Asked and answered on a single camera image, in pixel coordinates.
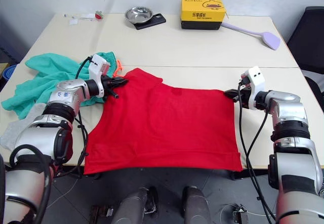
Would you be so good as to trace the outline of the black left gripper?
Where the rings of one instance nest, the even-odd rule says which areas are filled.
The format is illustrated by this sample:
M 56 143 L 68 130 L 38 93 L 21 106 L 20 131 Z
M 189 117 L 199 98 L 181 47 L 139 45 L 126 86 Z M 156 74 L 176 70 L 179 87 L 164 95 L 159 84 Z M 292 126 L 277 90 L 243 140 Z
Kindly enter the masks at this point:
M 101 76 L 101 83 L 103 89 L 106 90 L 106 98 L 112 96 L 115 99 L 119 98 L 119 95 L 114 91 L 115 86 L 123 86 L 128 83 L 128 79 L 123 77 L 110 78 L 109 76 Z

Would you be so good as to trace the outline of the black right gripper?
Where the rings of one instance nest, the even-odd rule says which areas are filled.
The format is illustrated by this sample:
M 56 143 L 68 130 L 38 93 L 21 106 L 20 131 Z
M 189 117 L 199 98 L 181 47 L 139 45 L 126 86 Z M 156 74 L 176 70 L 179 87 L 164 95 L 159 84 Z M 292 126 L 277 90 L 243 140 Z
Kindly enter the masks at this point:
M 242 106 L 248 106 L 249 105 L 249 99 L 251 96 L 251 87 L 250 86 L 240 86 L 240 99 L 238 96 L 238 90 L 237 89 L 230 89 L 224 92 L 224 95 L 228 98 L 232 98 L 233 102 L 241 102 Z

